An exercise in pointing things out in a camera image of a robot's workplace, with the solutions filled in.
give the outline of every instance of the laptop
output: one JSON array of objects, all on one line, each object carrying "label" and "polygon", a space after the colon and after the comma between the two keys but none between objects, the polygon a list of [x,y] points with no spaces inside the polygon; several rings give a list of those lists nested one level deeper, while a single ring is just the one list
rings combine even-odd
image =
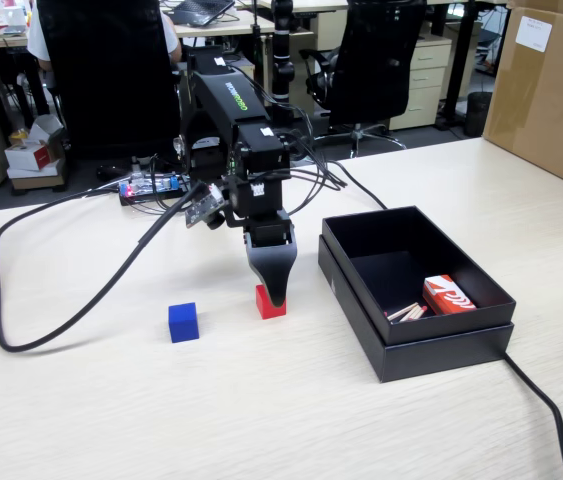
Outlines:
[{"label": "laptop", "polygon": [[224,14],[234,5],[234,0],[185,0],[168,16],[175,25],[204,27]]}]

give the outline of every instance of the trash can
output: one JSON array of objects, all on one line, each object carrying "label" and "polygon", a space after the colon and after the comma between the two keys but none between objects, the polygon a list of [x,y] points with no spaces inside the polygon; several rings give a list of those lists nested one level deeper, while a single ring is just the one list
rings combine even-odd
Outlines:
[{"label": "trash can", "polygon": [[463,131],[468,137],[480,137],[488,118],[492,92],[474,92],[468,95],[468,111]]}]

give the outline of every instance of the office chair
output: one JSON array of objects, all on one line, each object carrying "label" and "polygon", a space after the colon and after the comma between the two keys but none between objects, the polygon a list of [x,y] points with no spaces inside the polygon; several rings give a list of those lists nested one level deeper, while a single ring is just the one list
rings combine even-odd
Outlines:
[{"label": "office chair", "polygon": [[[352,142],[350,158],[358,155],[359,141],[364,138],[385,140],[405,149],[378,122],[406,111],[410,61],[427,2],[348,0],[348,4],[340,48],[327,53],[300,51],[308,69],[308,93],[321,107],[330,110],[329,134],[317,137],[317,144],[331,138],[348,138]],[[312,74],[309,58],[318,62],[319,73]],[[367,123],[373,125],[362,127]],[[337,127],[349,132],[336,133]]]},{"label": "office chair", "polygon": [[38,0],[73,156],[174,158],[179,99],[158,0]]}]

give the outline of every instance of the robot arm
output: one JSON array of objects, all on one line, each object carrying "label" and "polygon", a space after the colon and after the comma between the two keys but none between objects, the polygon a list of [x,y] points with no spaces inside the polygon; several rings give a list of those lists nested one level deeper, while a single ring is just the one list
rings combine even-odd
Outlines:
[{"label": "robot arm", "polygon": [[[225,65],[220,49],[194,49],[188,59],[189,95],[183,132],[193,181],[212,183],[187,211],[188,226],[204,220],[242,227],[248,261],[273,305],[285,302],[297,256],[294,227],[283,209],[281,182],[289,178],[289,149],[244,75]],[[195,149],[218,137],[214,152]]]}]

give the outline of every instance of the black box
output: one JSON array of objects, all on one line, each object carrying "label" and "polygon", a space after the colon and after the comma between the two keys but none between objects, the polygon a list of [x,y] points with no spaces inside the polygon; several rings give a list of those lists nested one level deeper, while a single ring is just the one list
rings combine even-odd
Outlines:
[{"label": "black box", "polygon": [[[516,302],[416,207],[324,219],[319,265],[382,382],[503,357]],[[476,310],[390,324],[444,274]]]}]

